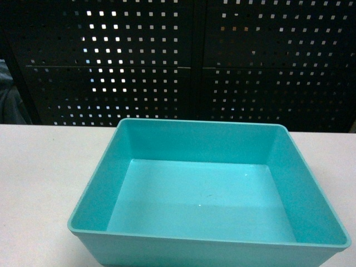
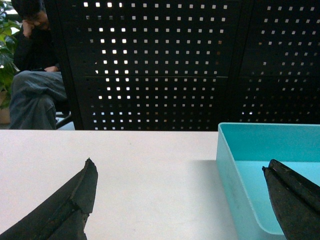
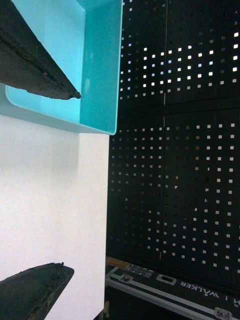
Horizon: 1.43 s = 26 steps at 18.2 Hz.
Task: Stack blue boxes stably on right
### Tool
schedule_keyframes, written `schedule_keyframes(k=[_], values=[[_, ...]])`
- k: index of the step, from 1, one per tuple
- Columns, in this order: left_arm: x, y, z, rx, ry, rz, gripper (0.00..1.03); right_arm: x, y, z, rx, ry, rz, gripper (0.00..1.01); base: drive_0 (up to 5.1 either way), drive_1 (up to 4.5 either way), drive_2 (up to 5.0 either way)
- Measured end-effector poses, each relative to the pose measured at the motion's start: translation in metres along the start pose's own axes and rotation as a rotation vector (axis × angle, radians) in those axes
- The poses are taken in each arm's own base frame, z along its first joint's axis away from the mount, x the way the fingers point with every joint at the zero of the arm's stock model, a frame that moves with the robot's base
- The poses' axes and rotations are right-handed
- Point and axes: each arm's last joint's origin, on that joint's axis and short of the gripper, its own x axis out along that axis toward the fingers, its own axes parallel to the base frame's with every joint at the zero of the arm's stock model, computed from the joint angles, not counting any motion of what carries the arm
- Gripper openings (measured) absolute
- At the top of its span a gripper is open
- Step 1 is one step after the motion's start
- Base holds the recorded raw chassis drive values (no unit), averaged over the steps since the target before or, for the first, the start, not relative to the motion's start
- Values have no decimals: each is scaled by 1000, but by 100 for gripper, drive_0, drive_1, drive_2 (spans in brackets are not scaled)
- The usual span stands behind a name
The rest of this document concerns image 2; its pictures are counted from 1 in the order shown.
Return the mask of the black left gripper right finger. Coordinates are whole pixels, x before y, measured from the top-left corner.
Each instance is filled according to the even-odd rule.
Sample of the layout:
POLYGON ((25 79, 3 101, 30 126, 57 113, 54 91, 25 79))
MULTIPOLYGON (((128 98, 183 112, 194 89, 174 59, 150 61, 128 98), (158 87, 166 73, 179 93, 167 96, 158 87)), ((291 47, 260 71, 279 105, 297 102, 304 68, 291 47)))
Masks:
POLYGON ((287 240, 320 238, 320 187, 276 159, 262 167, 272 210, 287 240))

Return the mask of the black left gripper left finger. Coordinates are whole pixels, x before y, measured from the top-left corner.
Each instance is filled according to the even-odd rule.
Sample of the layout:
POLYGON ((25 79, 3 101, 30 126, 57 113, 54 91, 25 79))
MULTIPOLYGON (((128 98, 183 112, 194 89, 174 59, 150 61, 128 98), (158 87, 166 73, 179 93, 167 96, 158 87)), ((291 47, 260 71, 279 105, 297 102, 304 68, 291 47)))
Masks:
POLYGON ((98 182, 91 159, 32 212, 0 235, 2 240, 86 240, 98 182))

